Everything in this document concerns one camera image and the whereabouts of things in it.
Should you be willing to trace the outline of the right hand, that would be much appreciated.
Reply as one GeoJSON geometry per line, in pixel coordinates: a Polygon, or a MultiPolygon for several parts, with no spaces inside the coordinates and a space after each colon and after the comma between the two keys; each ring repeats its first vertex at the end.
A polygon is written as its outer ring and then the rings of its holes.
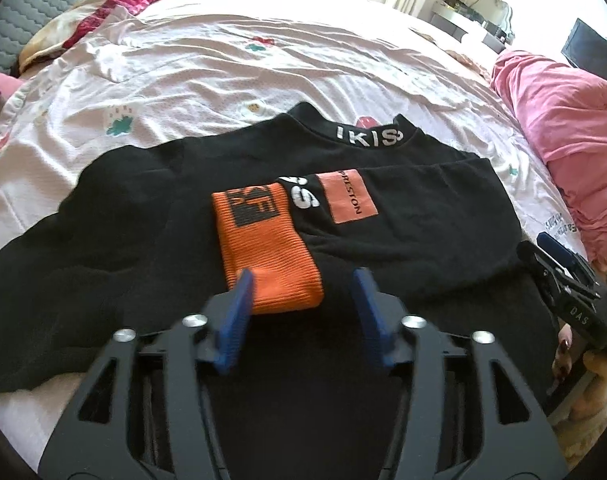
{"type": "Polygon", "coordinates": [[[576,335],[569,324],[564,324],[558,332],[558,346],[552,364],[552,372],[560,385],[570,377],[576,368],[570,392],[550,416],[551,424],[563,420],[584,420],[590,418],[607,405],[607,354],[587,350],[587,344],[576,335]]]}

